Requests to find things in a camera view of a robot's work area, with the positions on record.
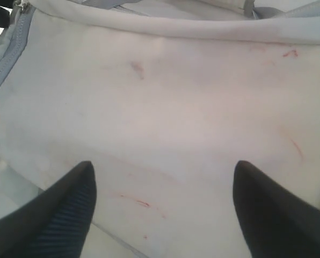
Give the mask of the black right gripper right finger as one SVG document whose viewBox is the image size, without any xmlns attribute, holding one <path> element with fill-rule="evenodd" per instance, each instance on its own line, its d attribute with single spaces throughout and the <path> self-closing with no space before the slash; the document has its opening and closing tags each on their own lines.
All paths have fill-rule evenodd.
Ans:
<svg viewBox="0 0 320 258">
<path fill-rule="evenodd" d="M 320 257 L 320 209 L 248 161 L 235 167 L 234 207 L 252 257 Z"/>
</svg>

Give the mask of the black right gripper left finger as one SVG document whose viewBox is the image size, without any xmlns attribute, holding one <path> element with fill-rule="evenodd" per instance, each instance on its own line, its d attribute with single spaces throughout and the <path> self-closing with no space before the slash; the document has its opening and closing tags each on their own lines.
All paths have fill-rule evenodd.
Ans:
<svg viewBox="0 0 320 258">
<path fill-rule="evenodd" d="M 90 161 L 0 219 L 0 257 L 80 257 L 96 205 Z"/>
</svg>

